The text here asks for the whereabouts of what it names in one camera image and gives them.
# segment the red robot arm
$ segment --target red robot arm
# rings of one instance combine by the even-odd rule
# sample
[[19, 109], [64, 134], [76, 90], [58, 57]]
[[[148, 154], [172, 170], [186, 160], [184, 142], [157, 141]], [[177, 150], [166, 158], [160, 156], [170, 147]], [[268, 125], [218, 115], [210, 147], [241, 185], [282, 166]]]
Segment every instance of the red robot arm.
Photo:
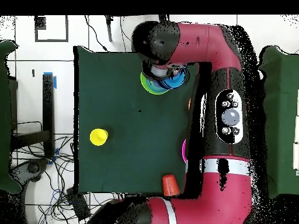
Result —
[[212, 65], [211, 82], [199, 85], [206, 96], [201, 196], [149, 198], [151, 224], [242, 224], [252, 198], [242, 62], [234, 38], [224, 26], [173, 22], [142, 23], [134, 32], [133, 50], [141, 54], [149, 79], [189, 63]]

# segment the blue tape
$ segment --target blue tape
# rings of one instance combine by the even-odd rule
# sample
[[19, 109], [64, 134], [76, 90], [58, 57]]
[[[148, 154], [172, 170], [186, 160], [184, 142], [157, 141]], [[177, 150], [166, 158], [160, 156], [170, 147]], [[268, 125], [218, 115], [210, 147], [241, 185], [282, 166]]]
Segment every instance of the blue tape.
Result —
[[57, 84], [56, 84], [56, 76], [53, 77], [53, 87], [56, 89], [57, 88]]
[[[55, 155], [59, 155], [59, 148], [55, 148]], [[52, 161], [48, 162], [48, 165], [53, 165], [53, 162], [57, 160], [57, 157], [52, 157]]]

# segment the dark green table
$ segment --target dark green table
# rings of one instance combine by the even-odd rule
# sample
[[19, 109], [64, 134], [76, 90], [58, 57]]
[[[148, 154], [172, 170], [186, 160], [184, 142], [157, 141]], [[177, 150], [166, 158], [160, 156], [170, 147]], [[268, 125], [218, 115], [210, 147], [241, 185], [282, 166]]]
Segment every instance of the dark green table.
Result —
[[299, 176], [293, 169], [299, 55], [288, 55], [275, 46], [268, 46], [262, 52], [260, 70], [266, 73], [263, 106], [266, 114], [269, 196], [299, 195]]
[[15, 50], [16, 45], [12, 41], [0, 41], [0, 190], [9, 193], [19, 193], [22, 189], [9, 175], [11, 166], [12, 116], [6, 58], [9, 53]]
[[[189, 133], [189, 82], [162, 95], [140, 82], [135, 53], [93, 53], [77, 47], [79, 62], [79, 191], [163, 193], [162, 176], [174, 174], [182, 192], [185, 163], [182, 144]], [[96, 128], [109, 138], [95, 146]]]

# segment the white stripe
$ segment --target white stripe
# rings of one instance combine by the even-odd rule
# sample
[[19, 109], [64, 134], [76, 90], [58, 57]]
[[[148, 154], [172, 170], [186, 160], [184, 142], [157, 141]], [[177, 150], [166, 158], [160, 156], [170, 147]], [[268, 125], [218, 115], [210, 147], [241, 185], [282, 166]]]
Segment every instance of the white stripe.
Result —
[[188, 160], [186, 160], [186, 168], [185, 168], [185, 173], [188, 171]]
[[171, 203], [169, 201], [165, 200], [164, 198], [160, 198], [160, 199], [162, 199], [164, 201], [164, 204], [166, 206], [169, 224], [176, 224], [175, 211], [173, 210]]
[[[228, 160], [229, 172], [232, 174], [240, 174], [249, 176], [249, 163], [243, 160]], [[218, 159], [205, 159], [204, 160], [205, 173], [218, 173]]]

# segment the black marking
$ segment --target black marking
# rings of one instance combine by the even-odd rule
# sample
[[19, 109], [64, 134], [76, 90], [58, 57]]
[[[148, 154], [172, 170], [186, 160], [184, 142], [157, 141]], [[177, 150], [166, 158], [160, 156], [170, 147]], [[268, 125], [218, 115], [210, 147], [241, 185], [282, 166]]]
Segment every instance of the black marking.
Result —
[[227, 159], [218, 159], [218, 172], [220, 175], [220, 190], [223, 191], [227, 182], [227, 174], [230, 171]]
[[45, 16], [35, 16], [34, 17], [34, 29], [35, 30], [45, 30], [46, 29], [46, 17]]

